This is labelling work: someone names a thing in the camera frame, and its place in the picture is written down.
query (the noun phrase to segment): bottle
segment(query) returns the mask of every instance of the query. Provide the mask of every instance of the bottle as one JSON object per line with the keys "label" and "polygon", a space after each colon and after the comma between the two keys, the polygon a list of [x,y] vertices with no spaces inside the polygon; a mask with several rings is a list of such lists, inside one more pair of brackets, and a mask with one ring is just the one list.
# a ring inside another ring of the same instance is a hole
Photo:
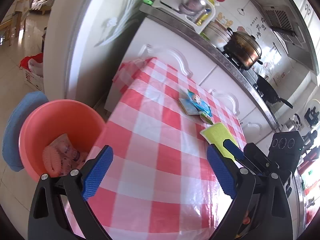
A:
{"label": "bottle", "polygon": [[196,20],[196,25],[201,26],[203,21],[206,20],[211,13],[211,9],[205,9],[205,12]]}

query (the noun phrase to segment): tile floor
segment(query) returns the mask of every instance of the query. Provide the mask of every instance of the tile floor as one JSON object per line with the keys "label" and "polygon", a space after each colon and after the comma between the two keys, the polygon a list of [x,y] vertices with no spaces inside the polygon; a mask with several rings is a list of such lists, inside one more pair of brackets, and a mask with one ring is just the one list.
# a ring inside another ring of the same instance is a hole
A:
{"label": "tile floor", "polygon": [[[6,41],[0,45],[0,140],[7,120],[25,96],[33,90],[24,84],[23,73],[19,69],[20,60],[25,56],[41,52],[42,35],[47,26],[49,14],[30,13],[27,18],[26,32],[20,31],[19,37],[12,37],[12,45]],[[0,204],[11,223],[27,239],[28,217],[36,182],[25,170],[14,172],[0,155]]]}

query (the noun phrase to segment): green sponge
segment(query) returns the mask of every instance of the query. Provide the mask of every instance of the green sponge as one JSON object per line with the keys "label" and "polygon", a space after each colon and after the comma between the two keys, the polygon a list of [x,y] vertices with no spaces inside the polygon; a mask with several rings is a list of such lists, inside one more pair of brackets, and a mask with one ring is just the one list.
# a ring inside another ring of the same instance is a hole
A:
{"label": "green sponge", "polygon": [[230,139],[238,147],[239,145],[222,122],[215,123],[214,125],[202,130],[200,134],[208,141],[208,143],[215,144],[223,157],[230,158],[235,161],[234,156],[223,146],[223,142],[225,139]]}

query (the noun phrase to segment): red bag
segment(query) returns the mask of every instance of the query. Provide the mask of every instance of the red bag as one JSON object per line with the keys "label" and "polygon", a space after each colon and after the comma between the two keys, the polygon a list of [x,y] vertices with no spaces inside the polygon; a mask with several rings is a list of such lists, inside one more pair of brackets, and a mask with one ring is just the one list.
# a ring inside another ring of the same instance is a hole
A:
{"label": "red bag", "polygon": [[28,62],[30,59],[34,59],[36,62],[38,63],[42,63],[43,62],[43,53],[39,53],[35,56],[30,56],[30,57],[25,57],[20,61],[20,67],[23,67],[25,69],[27,69],[28,71],[30,71],[29,66],[28,66]]}

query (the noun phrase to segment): red gingham tablecloth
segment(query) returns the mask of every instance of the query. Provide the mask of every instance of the red gingham tablecloth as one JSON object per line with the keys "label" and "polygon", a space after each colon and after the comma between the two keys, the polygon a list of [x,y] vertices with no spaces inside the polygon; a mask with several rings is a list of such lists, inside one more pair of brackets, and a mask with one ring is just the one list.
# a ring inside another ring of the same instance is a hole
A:
{"label": "red gingham tablecloth", "polygon": [[[90,207],[113,240],[207,240],[230,206],[207,159],[207,127],[178,101],[187,89],[206,101],[241,149],[239,120],[186,76],[156,58],[122,64],[114,84],[123,96],[92,148],[105,145],[114,160]],[[70,206],[67,216],[83,236]]]}

